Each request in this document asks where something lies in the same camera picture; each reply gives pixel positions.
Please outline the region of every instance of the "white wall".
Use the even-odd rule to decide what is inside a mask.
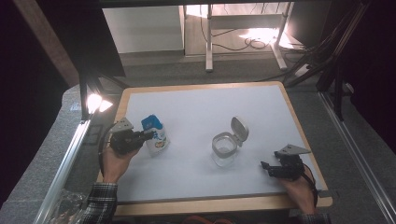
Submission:
[[[104,8],[103,11],[119,53],[184,49],[184,19],[179,7]]]

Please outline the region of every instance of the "human hand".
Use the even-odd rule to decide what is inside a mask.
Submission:
[[[314,177],[306,165],[304,166],[304,173],[314,182]],[[302,176],[295,181],[282,178],[278,178],[278,181],[285,187],[291,200],[298,205],[304,214],[314,215],[318,212],[314,203],[314,192],[310,184]]]
[[[125,155],[120,155],[111,147],[107,147],[103,150],[103,182],[117,183],[120,177],[125,174],[128,169],[131,158],[136,155],[138,151],[139,150],[133,150]]]

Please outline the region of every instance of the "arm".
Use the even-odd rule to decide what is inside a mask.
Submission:
[[[315,183],[314,177],[312,176],[312,173],[307,166],[305,166],[304,172]],[[318,210],[315,207],[314,203],[314,192],[310,188],[309,183],[302,176],[300,176],[295,181],[281,178],[279,178],[278,180],[280,184],[285,187],[286,192],[289,194],[291,200],[294,201],[302,211],[302,214],[297,217],[300,223],[331,223],[328,214],[318,213]]]
[[[114,152],[111,147],[103,151],[103,183],[94,183],[88,197],[88,207],[81,223],[110,223],[117,207],[117,182],[126,172],[131,158],[138,150],[124,156]]]

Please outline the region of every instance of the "sleeve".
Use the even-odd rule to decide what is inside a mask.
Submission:
[[[317,215],[299,215],[297,216],[300,223],[303,224],[331,224],[329,214]]]
[[[80,223],[110,223],[117,207],[117,184],[94,183]]]

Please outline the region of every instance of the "open lid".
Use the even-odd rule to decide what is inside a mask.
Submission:
[[[242,145],[242,142],[248,139],[248,126],[240,117],[236,116],[231,120],[231,128],[233,129],[233,134],[240,141],[238,145]]]

